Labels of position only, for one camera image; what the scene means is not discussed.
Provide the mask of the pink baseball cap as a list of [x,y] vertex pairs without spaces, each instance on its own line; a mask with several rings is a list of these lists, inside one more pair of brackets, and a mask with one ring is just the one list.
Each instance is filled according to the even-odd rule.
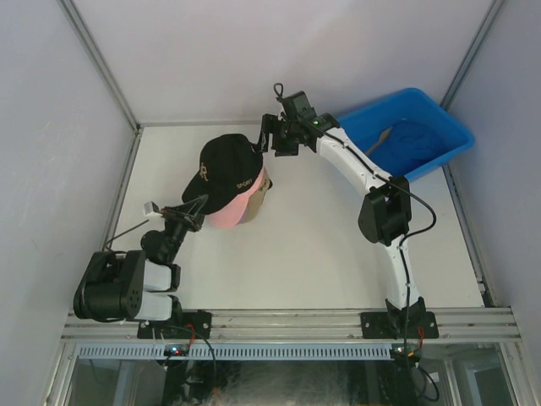
[[215,228],[223,229],[236,226],[243,217],[250,197],[258,189],[260,180],[261,177],[258,176],[247,191],[236,196],[230,203],[216,213],[210,214],[207,217],[210,224]]

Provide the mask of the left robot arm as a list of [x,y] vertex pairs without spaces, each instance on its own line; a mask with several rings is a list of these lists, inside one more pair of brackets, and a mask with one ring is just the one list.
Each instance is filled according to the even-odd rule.
[[163,220],[163,229],[151,229],[138,250],[113,250],[106,242],[95,252],[74,294],[73,309],[81,320],[100,323],[155,321],[165,337],[175,338],[185,328],[178,299],[181,267],[174,263],[188,233],[198,232],[208,200],[201,195],[179,206],[144,206],[144,226],[150,219]]

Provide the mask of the black baseball cap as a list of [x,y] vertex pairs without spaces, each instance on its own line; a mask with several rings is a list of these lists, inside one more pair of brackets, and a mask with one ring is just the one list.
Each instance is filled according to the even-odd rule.
[[249,192],[263,166],[262,153],[244,134],[218,136],[202,148],[197,171],[182,193],[182,202],[205,195],[202,212],[214,214]]

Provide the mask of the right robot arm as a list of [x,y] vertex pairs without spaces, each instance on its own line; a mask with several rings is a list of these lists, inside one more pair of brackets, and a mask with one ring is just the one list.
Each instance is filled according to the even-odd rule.
[[303,91],[284,96],[282,83],[275,83],[273,91],[281,110],[277,115],[262,117],[256,149],[273,151],[279,157],[296,156],[300,146],[308,147],[332,164],[359,193],[363,202],[358,228],[370,243],[383,250],[388,326],[398,337],[410,336],[426,308],[409,271],[407,239],[411,235],[413,198],[409,182],[371,161],[332,115],[315,111]]

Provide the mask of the tan baseball cap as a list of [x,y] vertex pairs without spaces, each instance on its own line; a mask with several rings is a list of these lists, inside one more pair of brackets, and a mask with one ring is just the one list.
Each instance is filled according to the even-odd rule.
[[250,196],[246,210],[241,219],[241,223],[253,221],[259,214],[260,208],[263,206],[265,196],[269,189],[273,187],[273,182],[269,177],[267,170],[263,168],[263,178],[259,188]]

